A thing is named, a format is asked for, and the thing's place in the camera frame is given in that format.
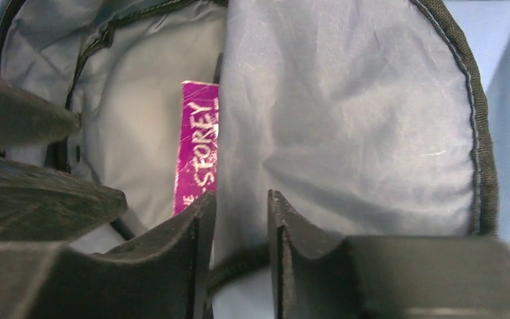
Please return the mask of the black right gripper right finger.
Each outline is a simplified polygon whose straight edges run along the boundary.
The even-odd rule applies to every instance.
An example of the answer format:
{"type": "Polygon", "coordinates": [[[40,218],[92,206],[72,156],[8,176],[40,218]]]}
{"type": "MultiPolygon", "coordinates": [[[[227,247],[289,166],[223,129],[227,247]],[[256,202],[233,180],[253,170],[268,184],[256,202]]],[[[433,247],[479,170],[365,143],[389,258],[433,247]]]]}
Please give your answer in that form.
{"type": "Polygon", "coordinates": [[[344,237],[271,190],[268,238],[276,318],[510,318],[493,237],[344,237]]]}

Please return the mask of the purple Treehouse book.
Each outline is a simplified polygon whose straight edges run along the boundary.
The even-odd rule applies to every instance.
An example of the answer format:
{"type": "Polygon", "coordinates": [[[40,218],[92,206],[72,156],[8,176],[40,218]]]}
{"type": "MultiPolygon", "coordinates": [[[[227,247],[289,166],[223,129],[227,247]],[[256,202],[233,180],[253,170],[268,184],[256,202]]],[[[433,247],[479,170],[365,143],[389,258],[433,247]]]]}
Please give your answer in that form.
{"type": "Polygon", "coordinates": [[[184,81],[173,215],[217,189],[218,84],[184,81]]]}

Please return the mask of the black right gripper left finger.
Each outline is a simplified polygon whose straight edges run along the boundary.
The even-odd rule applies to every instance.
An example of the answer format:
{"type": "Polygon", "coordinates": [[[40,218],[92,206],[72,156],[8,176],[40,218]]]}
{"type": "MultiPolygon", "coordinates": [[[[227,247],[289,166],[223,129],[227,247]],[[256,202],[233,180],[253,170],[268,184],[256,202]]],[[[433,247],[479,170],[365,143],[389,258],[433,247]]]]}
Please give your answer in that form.
{"type": "Polygon", "coordinates": [[[216,197],[104,254],[0,242],[0,318],[202,318],[216,197]]]}

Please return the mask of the blue student backpack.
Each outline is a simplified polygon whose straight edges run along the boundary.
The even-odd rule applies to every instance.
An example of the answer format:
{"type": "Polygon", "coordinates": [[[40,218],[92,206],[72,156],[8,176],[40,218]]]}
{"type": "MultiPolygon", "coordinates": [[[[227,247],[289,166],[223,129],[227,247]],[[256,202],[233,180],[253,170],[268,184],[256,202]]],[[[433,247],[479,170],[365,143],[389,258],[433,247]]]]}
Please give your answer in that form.
{"type": "Polygon", "coordinates": [[[79,119],[61,140],[0,158],[127,202],[77,239],[6,242],[87,255],[174,217],[181,84],[218,84],[202,318],[276,318],[271,190],[344,237],[510,246],[510,106],[489,105],[445,1],[0,1],[0,78],[79,119]]]}

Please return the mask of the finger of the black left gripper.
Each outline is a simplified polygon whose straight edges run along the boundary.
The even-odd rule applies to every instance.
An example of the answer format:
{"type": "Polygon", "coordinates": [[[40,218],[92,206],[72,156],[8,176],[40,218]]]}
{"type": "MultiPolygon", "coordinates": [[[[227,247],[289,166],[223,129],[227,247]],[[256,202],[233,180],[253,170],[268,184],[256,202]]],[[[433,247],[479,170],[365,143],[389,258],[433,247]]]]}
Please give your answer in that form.
{"type": "Polygon", "coordinates": [[[0,78],[0,151],[55,142],[78,129],[73,113],[0,78]]]}
{"type": "Polygon", "coordinates": [[[68,241],[114,221],[124,193],[0,158],[0,241],[68,241]]]}

